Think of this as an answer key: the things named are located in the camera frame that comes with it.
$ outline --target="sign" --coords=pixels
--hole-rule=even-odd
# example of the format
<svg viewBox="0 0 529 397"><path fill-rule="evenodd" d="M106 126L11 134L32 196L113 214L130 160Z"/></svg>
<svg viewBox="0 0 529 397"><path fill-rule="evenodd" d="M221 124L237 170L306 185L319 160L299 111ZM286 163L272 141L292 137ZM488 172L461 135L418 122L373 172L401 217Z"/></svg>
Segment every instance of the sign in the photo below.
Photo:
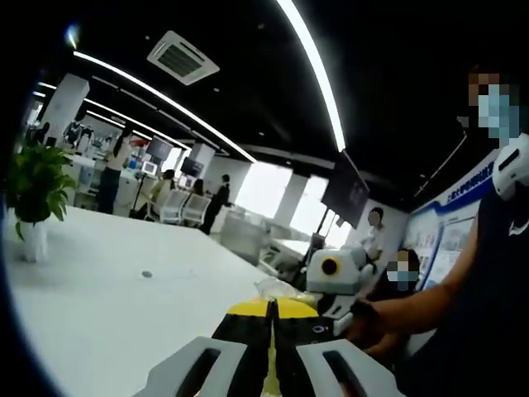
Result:
<svg viewBox="0 0 529 397"><path fill-rule="evenodd" d="M492 187L492 151L467 175L410 215L403 246L419 255L417 289L439 284L453 267L478 213L479 201Z"/></svg>

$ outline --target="led strip light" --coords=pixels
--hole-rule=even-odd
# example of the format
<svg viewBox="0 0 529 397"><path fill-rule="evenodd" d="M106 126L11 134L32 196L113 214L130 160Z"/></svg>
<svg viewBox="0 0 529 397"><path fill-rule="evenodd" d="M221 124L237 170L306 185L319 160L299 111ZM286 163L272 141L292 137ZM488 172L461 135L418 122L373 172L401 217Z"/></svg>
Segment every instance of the led strip light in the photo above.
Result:
<svg viewBox="0 0 529 397"><path fill-rule="evenodd" d="M47 88L51 88L51 89L57 89L57 87L55 87L54 85L51 85L51 84L47 84L47 83L42 83L42 82L39 82L39 85L42 86L42 87L47 87ZM185 149L186 151L190 151L191 148L189 146L186 146L184 145L183 143L181 143L180 141L177 141L176 139L174 138L171 138L170 136L167 136L165 135L163 132L160 132L158 130L155 130L153 127L149 127L147 126L146 124L142 123L142 122L138 122L137 120L135 120L134 118L132 117L128 117L128 116L125 116L123 113L119 113L117 111L115 111L114 109L110 109L109 107L106 107L104 105L102 105L101 103L97 103L95 101L93 101L92 99L88 99L88 98L85 98L84 99L85 102L87 103L91 103L92 105L95 105L95 106L98 106L100 107L101 109L105 109L106 111L110 112L110 113L114 113L116 116L119 116L119 117L123 117L124 119L128 120L129 122L134 122L135 124L137 124L138 126L140 127L144 127L146 130L149 130L151 132L153 132L154 134L156 135L159 135L161 136L162 138L166 139L167 141L170 141L170 142L173 142L175 143L176 145L182 147L183 149ZM150 136L147 136L145 134L142 134L141 132L139 131L136 131L134 130L135 133L139 136L143 136L145 139L152 139L150 138Z"/></svg>
<svg viewBox="0 0 529 397"><path fill-rule="evenodd" d="M132 117L125 116L123 113L119 113L119 112L115 111L114 109L110 109L110 108L106 107L105 105L102 105L101 103L94 102L92 99L88 99L88 98L85 98L84 102L90 103L90 104L95 105L95 106L98 106L101 109L105 109L106 111L108 111L110 113L114 113L116 116L122 117L125 120L128 120L129 122L134 122L138 126L144 127L146 130L149 130L149 131L153 132L154 134L161 136L162 138L166 139L167 141L170 141L170 142L173 142L173 143L177 144L178 146L184 148L186 151L190 151L191 150L191 148L189 146L186 146L183 143L177 141L176 139L165 135L163 132L155 130L153 127L149 127L146 124L144 124L143 122L138 122L137 120L135 120Z"/></svg>
<svg viewBox="0 0 529 397"><path fill-rule="evenodd" d="M312 69L314 69L314 74L316 75L317 82L322 91L329 118L331 119L332 130L336 140L336 149L338 151L343 151L346 148L346 141L344 139L344 132L341 129L338 108L336 107L334 96L332 95L331 83L329 83L325 67L323 67L322 58L317 52L316 44L314 44L314 40L307 29L307 25L305 25L305 21L299 14L296 6L294 6L292 0L277 0L277 2L283 9L283 12L290 21L293 29L296 31L303 49L307 53L308 60L311 63Z"/></svg>
<svg viewBox="0 0 529 397"><path fill-rule="evenodd" d="M116 122L116 121L112 120L111 118L104 117L104 116L102 116L99 113L92 112L91 110L87 110L86 113L87 114L91 114L92 116L95 116L95 117L99 117L102 120L104 120L105 122L110 122L110 123L112 123L112 124L114 124L114 125L116 125L116 126L118 126L120 128L125 128L125 126L123 124L121 124L120 122ZM134 133L137 136L141 136L142 138L145 138L148 141L152 141L152 138L150 136L144 134L143 132L139 132L137 130L132 130L132 133Z"/></svg>
<svg viewBox="0 0 529 397"><path fill-rule="evenodd" d="M103 68L105 69L108 69L108 70L111 70L112 72L116 73L116 74L119 74L121 77L124 77L125 79L131 81L132 83L142 87L143 89L149 91L150 93L154 94L155 96L157 96L158 98L160 98L161 100L167 102L169 105L171 105L173 108L179 110L180 112L182 112L183 114L185 114L186 116L188 116L189 118L191 118L192 120L194 120L195 122L197 122L198 124L200 124L202 127L206 128L207 130L209 130L213 135L215 135L216 137L218 137L219 139L223 140L227 145L231 146L233 149L235 149L236 151L238 151L239 153L241 153L246 159L248 159L249 161L255 163L257 160L252 157L247 151L245 151L244 149L242 149L240 146L236 145L232 140L230 140L229 138L227 138L226 136L222 135L218 130L216 130L215 128L213 128L212 126L210 126L209 124L207 124L205 121L203 121L200 117L198 117L197 115L195 115L194 113L190 112L188 109L184 108L182 105L180 105L179 103L176 103L173 99L169 98L168 96L166 95L163 95L160 91L158 91L157 89L154 89L152 88L151 86L149 86L148 84L144 83L143 81L137 79L136 77L128 74L127 72L124 72L123 70L121 69L118 69L117 67L115 66L112 66L106 62L103 62L102 60L98 60L97 58L93 58L92 56L90 55L86 55L86 54L83 54L82 52L78 52L78 51L74 51L74 55L83 59L83 60L87 60L89 62L92 62L96 65L99 65L99 66L102 66Z"/></svg>

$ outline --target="black ceiling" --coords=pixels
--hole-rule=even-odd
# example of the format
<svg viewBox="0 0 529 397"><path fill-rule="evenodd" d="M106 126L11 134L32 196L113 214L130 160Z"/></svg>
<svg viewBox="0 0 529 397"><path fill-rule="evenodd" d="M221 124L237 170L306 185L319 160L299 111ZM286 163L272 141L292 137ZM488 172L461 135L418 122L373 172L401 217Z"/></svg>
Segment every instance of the black ceiling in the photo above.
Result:
<svg viewBox="0 0 529 397"><path fill-rule="evenodd" d="M295 1L326 67L346 149L368 175L373 199L403 209L440 193L493 147L486 132L470 137L442 172L415 197L464 136L457 116L467 105L467 76L476 64L519 69L517 24L505 31L467 17L418 17L350 1ZM335 161L336 146L312 67L275 0L193 1L87 12L79 18L78 50L145 81L191 110L237 144ZM166 31L193 43L220 72L188 87L146 60ZM167 117L93 79L97 76L178 118L231 157L244 157L153 94L63 47L42 79L58 84L64 73L90 80L88 97L176 139L197 139ZM99 108L87 108L109 116ZM329 170L282 156L251 152L258 160L292 166L299 173Z"/></svg>

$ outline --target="screen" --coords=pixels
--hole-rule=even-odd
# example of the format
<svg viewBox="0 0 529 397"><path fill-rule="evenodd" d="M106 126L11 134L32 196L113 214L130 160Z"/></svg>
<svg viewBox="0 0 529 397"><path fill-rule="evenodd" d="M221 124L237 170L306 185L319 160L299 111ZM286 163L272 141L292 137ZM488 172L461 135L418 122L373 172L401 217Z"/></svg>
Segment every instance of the screen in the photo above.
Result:
<svg viewBox="0 0 529 397"><path fill-rule="evenodd" d="M341 154L323 194L322 203L357 228L368 198L367 184L346 155Z"/></svg>
<svg viewBox="0 0 529 397"><path fill-rule="evenodd" d="M204 168L203 164L198 163L195 160L191 160L189 157L186 157L183 160L182 167L180 168L180 170L182 171L182 174L197 178L202 172L202 168Z"/></svg>
<svg viewBox="0 0 529 397"><path fill-rule="evenodd" d="M147 146L146 153L156 157L157 159L166 161L167 157L169 157L171 149L173 149L173 145L159 139L157 136L153 136L152 141L150 141L149 146Z"/></svg>
<svg viewBox="0 0 529 397"><path fill-rule="evenodd" d="M151 163L149 161L144 161L141 170L146 174L154 175L156 174L156 168L158 168L156 164Z"/></svg>

